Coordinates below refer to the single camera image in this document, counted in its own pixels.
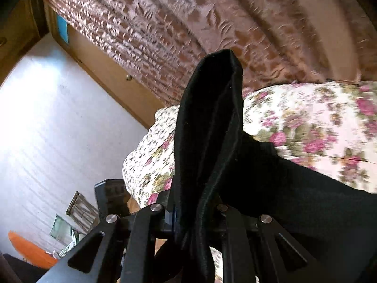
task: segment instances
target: curtain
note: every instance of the curtain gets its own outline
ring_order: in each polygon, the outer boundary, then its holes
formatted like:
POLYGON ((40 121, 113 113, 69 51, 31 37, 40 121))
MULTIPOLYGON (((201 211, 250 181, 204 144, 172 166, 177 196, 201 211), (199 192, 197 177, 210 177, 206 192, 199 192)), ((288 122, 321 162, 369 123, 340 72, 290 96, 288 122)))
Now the curtain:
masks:
POLYGON ((377 33, 356 0, 44 1, 167 106, 198 61, 223 48, 244 68, 244 95, 377 80, 377 33))

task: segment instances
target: wooden cabinet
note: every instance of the wooden cabinet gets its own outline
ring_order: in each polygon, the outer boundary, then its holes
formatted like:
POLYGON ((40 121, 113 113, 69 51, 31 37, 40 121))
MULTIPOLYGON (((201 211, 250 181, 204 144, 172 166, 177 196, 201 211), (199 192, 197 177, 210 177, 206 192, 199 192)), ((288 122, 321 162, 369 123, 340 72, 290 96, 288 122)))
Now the wooden cabinet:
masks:
POLYGON ((20 0, 0 29, 0 84, 40 39, 30 0, 20 0))
POLYGON ((56 14, 49 7, 46 8, 46 12, 51 25, 50 30, 56 41, 104 90, 149 129, 155 122, 155 112, 164 107, 162 102, 70 25, 67 25, 67 44, 58 34, 56 14))

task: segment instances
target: wooden floor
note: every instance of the wooden floor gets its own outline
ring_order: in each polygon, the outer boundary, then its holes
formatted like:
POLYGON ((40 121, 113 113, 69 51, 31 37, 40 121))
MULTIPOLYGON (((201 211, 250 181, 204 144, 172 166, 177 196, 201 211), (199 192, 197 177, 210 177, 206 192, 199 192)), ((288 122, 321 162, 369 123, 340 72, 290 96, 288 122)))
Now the wooden floor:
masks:
POLYGON ((73 61, 51 35, 0 89, 0 250, 8 231, 46 250, 76 191, 95 205, 94 184, 121 178, 122 163, 147 130, 73 61))

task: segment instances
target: black fabric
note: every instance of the black fabric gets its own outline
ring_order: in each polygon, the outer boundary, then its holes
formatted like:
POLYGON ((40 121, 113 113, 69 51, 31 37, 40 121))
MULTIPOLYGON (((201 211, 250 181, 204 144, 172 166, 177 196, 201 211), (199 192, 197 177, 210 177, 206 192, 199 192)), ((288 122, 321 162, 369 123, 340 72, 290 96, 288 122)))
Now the black fabric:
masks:
POLYGON ((376 237, 363 235, 377 235, 377 196, 282 159, 244 133, 241 91, 242 67, 230 50, 205 57, 186 87, 174 140, 175 239, 156 255, 156 282, 182 267, 183 282, 214 282, 206 227, 218 194, 245 215, 271 215, 335 278, 354 282, 376 253, 376 237), (338 243, 343 235, 361 237, 347 246, 338 243), (365 265, 349 261, 349 276, 339 276, 334 244, 348 256, 363 252, 365 265))

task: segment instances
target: floral bedsheet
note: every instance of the floral bedsheet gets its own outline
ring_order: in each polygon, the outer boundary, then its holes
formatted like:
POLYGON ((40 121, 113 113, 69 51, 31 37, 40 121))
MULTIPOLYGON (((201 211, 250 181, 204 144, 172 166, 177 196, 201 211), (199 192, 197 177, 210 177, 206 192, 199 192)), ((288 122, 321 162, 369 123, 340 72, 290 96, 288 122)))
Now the floral bedsheet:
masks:
MULTIPOLYGON (((169 189, 179 106, 156 112, 155 124, 127 156, 123 178, 140 207, 169 189)), ((353 188, 377 192, 377 82, 328 82, 264 88, 244 98, 244 131, 272 142, 278 154, 353 188)), ((211 248, 216 281, 222 255, 211 248)))

